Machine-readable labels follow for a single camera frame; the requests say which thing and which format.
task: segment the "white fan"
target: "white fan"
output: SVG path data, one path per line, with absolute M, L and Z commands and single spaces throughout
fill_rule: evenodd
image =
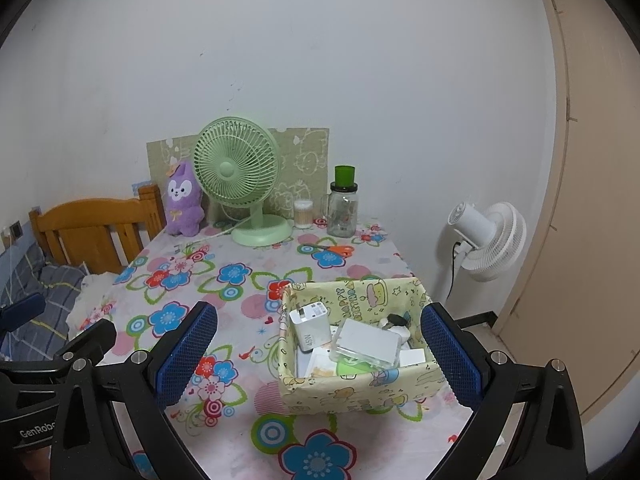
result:
M 524 218 L 508 202 L 493 204 L 483 213 L 461 202 L 448 223 L 465 239 L 454 249 L 454 274 L 462 267 L 477 282 L 490 282 L 509 269 L 527 237 Z

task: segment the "door frame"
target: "door frame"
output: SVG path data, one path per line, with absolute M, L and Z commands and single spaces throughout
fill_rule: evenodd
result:
M 549 180 L 546 184 L 545 199 L 543 201 L 542 209 L 540 210 L 538 224 L 536 225 L 533 238 L 531 239 L 529 251 L 525 256 L 518 277 L 511 289 L 511 293 L 504 303 L 504 306 L 498 315 L 498 319 L 492 328 L 492 331 L 498 336 L 518 305 L 520 296 L 524 293 L 524 289 L 533 274 L 533 270 L 538 262 L 540 253 L 542 252 L 542 247 L 545 243 L 549 229 L 554 229 L 551 225 L 551 219 L 556 208 L 556 202 L 558 201 L 560 183 L 562 182 L 562 171 L 564 170 L 564 160 L 566 156 L 570 106 L 568 101 L 568 69 L 566 51 L 564 48 L 564 36 L 562 34 L 562 28 L 560 27 L 558 12 L 556 11 L 554 1 L 542 1 L 545 6 L 546 18 L 549 22 L 556 66 L 556 137 L 551 157 Z M 599 398 L 592 402 L 580 414 L 582 423 L 587 423 L 600 410 L 609 404 L 639 370 L 640 358 L 636 355 L 613 384 L 611 384 L 611 386 L 609 386 Z

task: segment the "plaid bedding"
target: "plaid bedding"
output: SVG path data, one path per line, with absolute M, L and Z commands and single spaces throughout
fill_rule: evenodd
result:
M 10 305 L 39 292 L 47 306 L 38 317 L 5 336 L 0 345 L 0 358 L 12 361 L 52 359 L 66 342 L 66 316 L 74 307 L 84 276 L 77 267 L 51 264 L 38 244 L 33 244 L 12 272 L 0 295 L 0 304 Z

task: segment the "fan base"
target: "fan base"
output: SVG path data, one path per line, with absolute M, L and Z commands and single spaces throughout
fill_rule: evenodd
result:
M 286 218 L 277 215 L 263 215 L 262 227 L 253 227 L 248 221 L 231 231 L 231 237 L 237 244 L 247 247 L 264 247 L 286 240 L 293 232 Z

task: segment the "desk fan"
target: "desk fan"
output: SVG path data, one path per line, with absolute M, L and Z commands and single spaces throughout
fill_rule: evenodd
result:
M 490 282 L 509 269 L 527 237 L 524 218 L 508 202 L 493 204 L 483 213 L 461 202 L 448 223 L 465 240 L 454 248 L 454 276 L 462 267 L 477 282 Z
M 262 213 L 262 203 L 278 181 L 279 157 L 268 131 L 238 117 L 213 121 L 196 141 L 193 171 L 204 192 L 223 206 L 250 209 L 250 219 L 231 232 L 240 245 L 268 246 L 291 235 L 285 218 Z

